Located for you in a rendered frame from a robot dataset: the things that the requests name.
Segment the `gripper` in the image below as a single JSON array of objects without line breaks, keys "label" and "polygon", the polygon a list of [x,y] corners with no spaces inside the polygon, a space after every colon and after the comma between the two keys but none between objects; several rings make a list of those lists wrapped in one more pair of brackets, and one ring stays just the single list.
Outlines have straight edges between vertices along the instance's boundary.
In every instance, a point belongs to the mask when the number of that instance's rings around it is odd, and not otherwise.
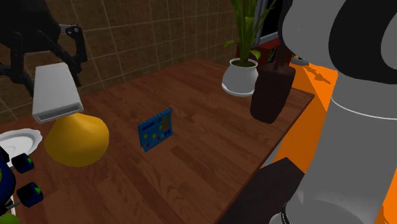
[{"label": "gripper", "polygon": [[[57,43],[60,33],[74,40],[73,56]],[[0,43],[10,49],[10,65],[0,63],[0,76],[23,85],[31,97],[34,84],[24,72],[25,53],[49,50],[67,64],[76,86],[81,86],[78,73],[82,71],[81,64],[88,60],[83,31],[77,24],[59,24],[45,0],[0,0]]]}]

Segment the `yellow cone-shaped vase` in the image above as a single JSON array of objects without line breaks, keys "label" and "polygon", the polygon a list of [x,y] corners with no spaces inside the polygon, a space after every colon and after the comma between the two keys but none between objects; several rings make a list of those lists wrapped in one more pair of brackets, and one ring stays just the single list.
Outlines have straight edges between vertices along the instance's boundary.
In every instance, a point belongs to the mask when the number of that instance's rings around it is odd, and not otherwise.
[{"label": "yellow cone-shaped vase", "polygon": [[107,125],[94,116],[75,113],[59,118],[45,138],[47,154],[69,167],[84,167],[98,161],[109,146]]}]

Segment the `white plate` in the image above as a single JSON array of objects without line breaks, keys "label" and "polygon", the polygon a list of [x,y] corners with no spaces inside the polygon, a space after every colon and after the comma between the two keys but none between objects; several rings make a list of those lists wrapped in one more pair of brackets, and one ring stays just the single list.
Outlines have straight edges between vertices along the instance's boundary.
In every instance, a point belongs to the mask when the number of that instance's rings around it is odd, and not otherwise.
[{"label": "white plate", "polygon": [[16,169],[25,173],[34,168],[29,155],[42,140],[39,130],[19,129],[0,134],[0,170]]}]

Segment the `blue board with coloured squares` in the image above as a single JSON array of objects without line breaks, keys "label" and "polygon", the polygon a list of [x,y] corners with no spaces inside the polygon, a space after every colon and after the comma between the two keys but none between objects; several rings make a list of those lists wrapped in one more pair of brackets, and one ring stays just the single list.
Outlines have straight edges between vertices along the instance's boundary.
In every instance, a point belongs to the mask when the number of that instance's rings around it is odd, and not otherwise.
[{"label": "blue board with coloured squares", "polygon": [[173,135],[172,108],[168,108],[137,126],[140,147],[149,151]]}]

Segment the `dark blue toy with green arrows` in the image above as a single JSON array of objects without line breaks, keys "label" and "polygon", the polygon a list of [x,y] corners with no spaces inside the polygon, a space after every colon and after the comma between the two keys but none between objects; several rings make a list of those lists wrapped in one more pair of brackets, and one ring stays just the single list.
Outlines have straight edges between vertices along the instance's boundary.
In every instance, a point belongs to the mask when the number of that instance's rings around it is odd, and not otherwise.
[{"label": "dark blue toy with green arrows", "polygon": [[43,200],[43,192],[35,182],[30,182],[17,189],[18,202],[14,202],[11,198],[16,185],[13,170],[23,174],[33,168],[34,163],[26,153],[10,158],[9,154],[0,146],[0,224],[18,224],[20,219],[8,211],[20,204],[32,207]]}]

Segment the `brown wooden table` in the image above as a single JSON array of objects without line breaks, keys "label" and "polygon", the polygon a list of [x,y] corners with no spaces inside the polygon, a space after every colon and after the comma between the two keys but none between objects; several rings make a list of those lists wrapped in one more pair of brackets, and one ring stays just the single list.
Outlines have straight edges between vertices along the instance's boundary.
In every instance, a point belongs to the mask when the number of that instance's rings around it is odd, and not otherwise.
[{"label": "brown wooden table", "polygon": [[[108,150],[74,168],[39,146],[17,186],[33,181],[44,199],[16,208],[20,224],[215,224],[313,99],[292,89],[262,123],[249,97],[222,89],[224,72],[193,59],[85,96],[85,113],[108,126]],[[173,135],[145,152],[137,126],[168,108]]]}]

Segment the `green plant in white pot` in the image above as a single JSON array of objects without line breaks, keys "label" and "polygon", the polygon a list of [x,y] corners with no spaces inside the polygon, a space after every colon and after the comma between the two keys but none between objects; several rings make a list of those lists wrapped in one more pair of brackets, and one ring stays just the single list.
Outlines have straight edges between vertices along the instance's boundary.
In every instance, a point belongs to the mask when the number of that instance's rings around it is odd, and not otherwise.
[{"label": "green plant in white pot", "polygon": [[230,0],[239,39],[227,41],[224,46],[237,44],[239,56],[230,60],[230,65],[223,75],[221,86],[226,93],[238,97],[253,95],[258,77],[258,61],[261,57],[260,51],[255,50],[253,45],[257,40],[256,35],[276,1],[272,0],[271,5],[256,18],[257,0]]}]

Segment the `red box with blue label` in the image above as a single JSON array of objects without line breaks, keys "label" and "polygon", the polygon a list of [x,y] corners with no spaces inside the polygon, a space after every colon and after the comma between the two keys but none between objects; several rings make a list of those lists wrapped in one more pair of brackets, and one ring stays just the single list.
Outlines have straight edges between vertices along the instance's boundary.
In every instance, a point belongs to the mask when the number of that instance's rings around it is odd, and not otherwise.
[{"label": "red box with blue label", "polygon": [[[267,41],[266,43],[263,43],[261,45],[258,45],[257,47],[253,48],[254,50],[258,50],[261,53],[261,57],[259,58],[259,60],[257,60],[251,53],[249,55],[249,59],[253,59],[255,61],[257,61],[258,66],[257,66],[257,70],[259,71],[261,69],[261,67],[263,67],[265,64],[268,63],[268,56],[271,50],[273,50],[274,48],[279,48],[281,42],[279,41],[279,38],[275,38],[273,40]],[[239,58],[240,53],[239,53],[239,47],[237,45],[237,49],[236,49],[236,54],[235,57]],[[286,60],[285,60],[285,64],[288,66],[290,61],[292,58],[292,52],[290,50],[286,50]]]}]

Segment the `window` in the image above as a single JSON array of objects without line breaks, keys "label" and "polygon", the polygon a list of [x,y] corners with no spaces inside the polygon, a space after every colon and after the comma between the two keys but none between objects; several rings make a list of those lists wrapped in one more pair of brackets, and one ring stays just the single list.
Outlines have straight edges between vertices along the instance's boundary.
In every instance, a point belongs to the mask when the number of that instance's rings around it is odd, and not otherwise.
[{"label": "window", "polygon": [[[278,37],[279,20],[282,18],[282,11],[289,10],[292,0],[275,0],[275,4],[271,7],[274,0],[257,0],[256,10],[254,14],[254,24],[261,25],[255,35],[253,47],[262,45],[272,41]],[[260,22],[260,16],[265,13],[268,8],[272,8],[263,23]]]}]

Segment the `dark brown bag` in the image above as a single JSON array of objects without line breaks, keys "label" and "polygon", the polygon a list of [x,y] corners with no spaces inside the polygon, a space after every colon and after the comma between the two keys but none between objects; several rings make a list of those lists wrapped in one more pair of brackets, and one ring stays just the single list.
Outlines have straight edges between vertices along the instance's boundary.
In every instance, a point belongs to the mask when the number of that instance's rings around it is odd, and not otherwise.
[{"label": "dark brown bag", "polygon": [[256,120],[274,123],[285,106],[296,73],[295,68],[285,64],[287,50],[281,45],[275,62],[265,64],[258,71],[250,107]]}]

